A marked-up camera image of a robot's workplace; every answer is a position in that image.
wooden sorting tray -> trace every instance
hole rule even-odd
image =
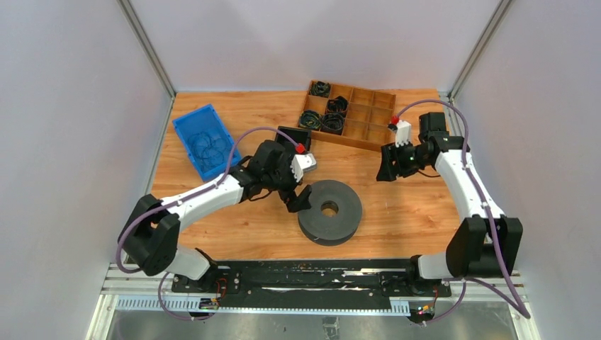
[[[309,85],[301,113],[305,110],[313,110],[324,116],[327,101],[338,96],[347,99],[349,107],[342,135],[314,130],[311,133],[312,138],[377,152],[382,145],[394,141],[394,135],[388,129],[388,124],[394,114],[395,94],[329,83],[331,88],[328,98],[311,96],[311,87],[316,82],[317,80],[313,80]]]

wooden surface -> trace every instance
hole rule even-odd
[[[396,111],[413,101],[438,98],[433,89],[389,92],[397,95]],[[170,120],[211,103],[236,139],[257,126],[296,126],[304,99],[304,91],[178,93]],[[403,114],[413,124],[414,142],[417,117],[430,111],[440,112],[442,107],[423,104]],[[254,154],[260,142],[273,138],[272,132],[254,132],[240,143],[240,153]],[[363,220],[348,242],[314,244],[301,232],[296,214],[287,212],[275,194],[219,210],[185,230],[179,242],[201,248],[214,259],[409,257],[446,249],[460,221],[443,180],[415,174],[396,182],[376,182],[378,152],[315,140],[311,151],[318,169],[305,175],[306,184],[335,179],[351,186],[361,198]],[[170,123],[152,193],[158,198],[173,196],[201,184]]]

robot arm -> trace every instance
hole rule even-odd
[[[217,178],[161,200],[152,195],[139,199],[124,231],[143,213],[160,206],[168,208],[150,215],[135,227],[125,239],[123,249],[148,276],[167,271],[212,284],[212,273],[217,271],[217,264],[200,249],[177,244],[179,233],[216,210],[245,200],[252,201],[263,189],[269,193],[278,191],[291,213],[308,209],[311,187],[306,186],[299,195],[295,189],[302,184],[304,173],[316,166],[312,154],[293,154],[281,144],[266,140],[253,157],[245,157],[232,166],[228,174],[221,175],[225,176],[222,181]]]
[[[465,153],[464,166],[461,150],[464,138],[449,135],[444,114],[420,116],[421,144],[417,146],[411,143],[411,124],[401,120],[389,125],[389,128],[395,132],[395,142],[382,146],[382,163],[376,180],[394,181],[399,176],[412,176],[418,169],[432,166],[449,187],[459,216],[463,219],[446,251],[412,257],[417,278],[502,277],[490,241],[490,223],[485,207],[466,167],[470,168],[487,198],[498,226],[503,259],[511,273],[522,237],[522,225],[517,218],[506,217],[490,197],[474,168],[469,148]]]

metal frame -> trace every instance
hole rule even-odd
[[[143,50],[145,51],[148,60],[150,61],[153,69],[156,71],[157,76],[159,77],[163,87],[169,94],[172,99],[169,112],[165,117],[165,121],[163,124],[163,134],[162,138],[159,140],[158,145],[156,146],[156,157],[155,163],[152,167],[152,171],[150,173],[149,181],[147,184],[146,191],[150,192],[152,187],[152,182],[155,177],[157,163],[159,159],[159,154],[162,149],[162,144],[164,141],[165,132],[167,130],[167,126],[169,123],[169,116],[172,111],[174,105],[174,99],[176,96],[176,90],[171,83],[167,72],[165,71],[162,63],[160,62],[155,49],[150,42],[142,24],[137,17],[137,14],[130,2],[130,0],[117,0],[120,7],[123,10],[125,17],[130,23],[132,30],[136,34],[137,39],[139,40]],[[490,20],[488,21],[487,26],[482,32],[481,36],[478,39],[478,42],[474,46],[471,51],[468,59],[466,60],[461,72],[457,76],[451,90],[449,92],[439,92],[440,100],[445,101],[450,104],[455,104],[455,99],[466,83],[467,78],[469,77],[471,71],[473,70],[475,64],[479,60],[482,55],[484,49],[490,42],[494,32],[499,26],[501,20],[504,18],[507,10],[509,9],[513,0],[500,0],[497,5],[494,13],[492,14]],[[464,130],[461,122],[459,121],[457,115],[449,110],[448,108],[444,108],[445,116],[449,121],[449,130],[453,135],[463,135]],[[118,308],[118,303],[120,297],[125,296],[140,296],[144,300],[152,300],[156,299],[158,285],[160,282],[160,278],[164,274],[161,273],[155,277],[147,277],[143,273],[135,273],[132,275],[121,273],[115,264],[110,264],[108,268],[108,272],[101,289],[101,293],[99,296],[99,300],[96,305],[96,310],[94,312],[93,319],[91,321],[88,334],[86,339],[106,339],[108,336],[109,327],[111,325],[111,320],[113,319],[113,314],[115,310]],[[527,301],[527,296],[525,293],[525,289],[522,284],[522,277],[514,272],[512,275],[512,279],[514,284],[517,286],[517,291],[524,300],[525,305],[528,310],[530,310],[529,303]],[[173,275],[170,275],[165,281],[165,287],[169,287],[172,284]],[[497,288],[499,288],[502,292],[509,294],[509,289],[505,284],[503,279],[492,279],[487,280],[489,283],[494,284]],[[453,282],[451,283],[451,291],[453,295],[451,297],[441,297],[440,300],[448,300],[451,302],[456,301],[457,297],[461,292],[461,283]],[[165,295],[165,299],[169,298],[186,298],[186,299],[196,299],[200,297],[207,297],[203,294],[193,294],[193,293],[173,293],[166,288],[163,289],[163,293]],[[391,300],[395,301],[421,301],[421,300],[431,300],[430,297],[392,297]],[[465,301],[474,301],[474,302],[489,302],[489,301],[503,301],[496,294],[490,292],[487,288],[476,285],[475,283],[468,283],[468,290]],[[525,319],[521,317],[515,310],[513,310],[510,306],[510,312],[512,315],[512,320],[514,324],[515,331],[517,332],[518,339],[540,339],[539,332],[537,326],[533,319]]]
[[[133,265],[125,265],[126,267],[134,268]],[[153,277],[147,277],[144,273],[125,274],[119,271],[115,264],[111,264],[108,268],[106,279],[101,289],[99,301],[96,306],[94,317],[90,324],[86,339],[88,340],[101,340],[106,339],[108,331],[110,329],[113,314],[120,308],[127,310],[158,310],[157,304],[157,291],[159,288],[160,279],[164,273],[158,274]],[[203,294],[203,293],[173,293],[169,286],[172,284],[173,275],[169,275],[165,280],[162,293],[165,301],[173,300],[175,303],[173,306],[177,306],[177,303],[195,301],[200,298],[211,298],[214,294]],[[524,300],[528,310],[530,310],[529,302],[526,296],[526,290],[523,286],[522,277],[514,271],[512,274],[512,280],[516,285],[516,289],[520,297]],[[487,282],[496,286],[499,290],[505,294],[510,295],[509,288],[505,284],[505,280],[502,278],[487,279]],[[440,297],[439,300],[447,302],[456,302],[458,296],[461,293],[462,283],[451,282],[451,297]],[[466,302],[503,302],[504,300],[491,292],[489,289],[478,285],[477,283],[467,282],[467,293],[464,298]],[[419,301],[432,301],[431,297],[391,297],[392,305],[406,305],[409,302]],[[514,329],[516,331],[518,339],[540,339],[539,332],[534,319],[525,319],[519,315],[519,313],[513,310],[509,305],[507,306],[512,316]],[[181,311],[181,308],[177,308],[174,311]],[[245,308],[235,308],[223,310],[227,313],[269,313],[269,314],[313,314],[312,312],[305,310],[251,310]],[[324,315],[383,315],[389,317],[398,317],[402,314],[400,312],[390,311],[328,311],[324,310],[321,314]]]
[[[501,20],[505,17],[507,10],[509,9],[512,3],[513,0],[500,0],[499,4],[497,5],[497,8],[495,8],[493,15],[490,17],[488,24],[486,24],[486,27],[480,35],[476,46],[473,47],[473,50],[471,51],[464,67],[459,72],[457,79],[453,83],[453,87],[451,87],[451,90],[449,91],[448,97],[450,98],[451,102],[454,102],[455,98],[457,98],[457,95],[466,83],[466,80],[469,77],[469,74],[471,73],[474,65],[476,65],[476,63],[480,59],[482,52],[490,42],[490,39],[497,30],[497,27],[499,26]]]
[[[159,56],[155,52],[155,49],[153,48],[152,44],[150,43],[150,39],[148,39],[148,35],[144,31],[144,27],[142,27],[142,23],[140,22],[140,19],[137,17],[137,14],[136,14],[130,0],[117,0],[117,3],[123,10],[123,14],[125,15],[125,18],[127,18],[136,38],[142,45],[142,49],[146,53],[146,56],[148,57],[148,60],[150,61],[152,68],[155,69],[155,72],[157,73],[157,76],[159,77],[161,83],[163,84],[165,91],[167,91],[167,93],[169,94],[169,96],[172,99],[175,99],[175,95],[176,95],[175,88],[173,87],[171,80],[169,80],[167,71],[165,71],[165,68],[161,64]]]

cable bundle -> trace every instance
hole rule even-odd
[[[298,127],[309,130],[319,130],[321,128],[320,114],[313,110],[304,110],[298,119]]]
[[[334,133],[336,135],[342,135],[342,128],[344,127],[344,116],[338,112],[326,113],[323,116],[321,123],[321,130],[323,132]]]
[[[341,113],[342,117],[347,116],[347,109],[349,107],[349,101],[343,96],[338,96],[334,99],[327,101],[327,112]]]
[[[219,137],[212,138],[207,132],[193,134],[188,138],[187,143],[202,171],[210,171],[223,164],[229,152],[225,140]]]
[[[330,95],[331,88],[332,87],[328,83],[324,83],[323,81],[318,81],[311,86],[311,90],[309,90],[309,94],[311,96],[327,98]]]

